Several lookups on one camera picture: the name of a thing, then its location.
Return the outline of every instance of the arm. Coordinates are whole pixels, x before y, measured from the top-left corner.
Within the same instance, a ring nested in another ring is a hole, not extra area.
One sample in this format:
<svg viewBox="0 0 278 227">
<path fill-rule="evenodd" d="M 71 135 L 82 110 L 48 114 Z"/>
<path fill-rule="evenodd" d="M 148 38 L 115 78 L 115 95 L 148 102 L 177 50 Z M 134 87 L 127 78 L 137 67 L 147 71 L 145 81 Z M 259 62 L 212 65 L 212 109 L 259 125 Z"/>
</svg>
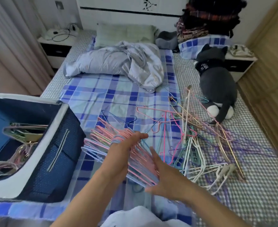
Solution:
<svg viewBox="0 0 278 227">
<path fill-rule="evenodd" d="M 130 147 L 147 137 L 147 134 L 136 132 L 119 144 L 113 143 L 101 167 L 51 227 L 96 227 L 126 177 Z"/>
<path fill-rule="evenodd" d="M 188 180 L 176 168 L 164 163 L 152 148 L 151 152 L 159 171 L 160 182 L 146 188 L 146 192 L 185 203 L 210 227 L 250 227 L 204 188 Z"/>
</svg>

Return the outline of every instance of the wall outlet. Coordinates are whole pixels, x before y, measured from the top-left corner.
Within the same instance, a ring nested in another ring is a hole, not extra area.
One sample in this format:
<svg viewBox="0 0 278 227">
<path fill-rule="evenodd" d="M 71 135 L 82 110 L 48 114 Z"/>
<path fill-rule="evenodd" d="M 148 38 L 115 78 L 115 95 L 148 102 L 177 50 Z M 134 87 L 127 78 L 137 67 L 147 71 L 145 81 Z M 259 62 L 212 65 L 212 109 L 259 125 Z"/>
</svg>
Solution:
<svg viewBox="0 0 278 227">
<path fill-rule="evenodd" d="M 55 1 L 55 4 L 57 6 L 57 9 L 59 9 L 59 10 L 64 9 L 62 1 Z"/>
</svg>

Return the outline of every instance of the black shirt on plush toy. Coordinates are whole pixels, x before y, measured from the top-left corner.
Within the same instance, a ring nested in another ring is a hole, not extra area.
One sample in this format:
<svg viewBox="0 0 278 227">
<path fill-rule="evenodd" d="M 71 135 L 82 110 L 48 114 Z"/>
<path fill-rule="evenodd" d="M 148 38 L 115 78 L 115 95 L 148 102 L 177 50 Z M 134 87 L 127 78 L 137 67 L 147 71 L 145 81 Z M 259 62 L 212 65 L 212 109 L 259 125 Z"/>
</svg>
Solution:
<svg viewBox="0 0 278 227">
<path fill-rule="evenodd" d="M 238 97 L 236 83 L 224 67 L 227 50 L 228 47 L 220 49 L 206 44 L 197 55 L 195 63 L 195 68 L 200 73 L 202 93 L 209 100 L 203 105 L 208 115 L 219 123 L 233 116 Z M 216 121 L 213 120 L 210 124 L 215 125 Z"/>
</svg>

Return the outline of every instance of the hand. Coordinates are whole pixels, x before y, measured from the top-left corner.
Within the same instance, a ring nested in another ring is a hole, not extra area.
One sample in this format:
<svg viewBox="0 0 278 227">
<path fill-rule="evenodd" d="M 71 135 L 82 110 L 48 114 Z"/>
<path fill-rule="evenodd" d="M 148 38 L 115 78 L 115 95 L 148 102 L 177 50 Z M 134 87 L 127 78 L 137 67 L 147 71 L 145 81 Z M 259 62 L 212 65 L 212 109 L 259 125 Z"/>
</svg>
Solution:
<svg viewBox="0 0 278 227">
<path fill-rule="evenodd" d="M 176 168 L 164 163 L 155 150 L 150 147 L 154 164 L 159 172 L 160 182 L 156 186 L 145 188 L 145 192 L 159 195 L 170 200 L 183 201 L 190 190 L 196 187 Z"/>
<path fill-rule="evenodd" d="M 120 184 L 127 174 L 130 148 L 141 139 L 146 138 L 148 138 L 148 134 L 136 131 L 131 137 L 121 143 L 113 143 L 100 167 L 102 174 Z"/>
</svg>

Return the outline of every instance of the pile of clothes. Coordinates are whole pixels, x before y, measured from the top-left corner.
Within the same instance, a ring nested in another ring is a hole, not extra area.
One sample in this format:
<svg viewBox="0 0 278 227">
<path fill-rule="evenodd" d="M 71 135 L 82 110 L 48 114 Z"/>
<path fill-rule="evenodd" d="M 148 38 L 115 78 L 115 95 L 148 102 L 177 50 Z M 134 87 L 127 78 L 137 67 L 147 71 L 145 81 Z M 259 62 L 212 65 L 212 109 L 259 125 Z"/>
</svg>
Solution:
<svg viewBox="0 0 278 227">
<path fill-rule="evenodd" d="M 238 14 L 246 5 L 244 0 L 189 0 L 176 23 L 178 43 L 209 34 L 232 38 L 240 23 Z"/>
</svg>

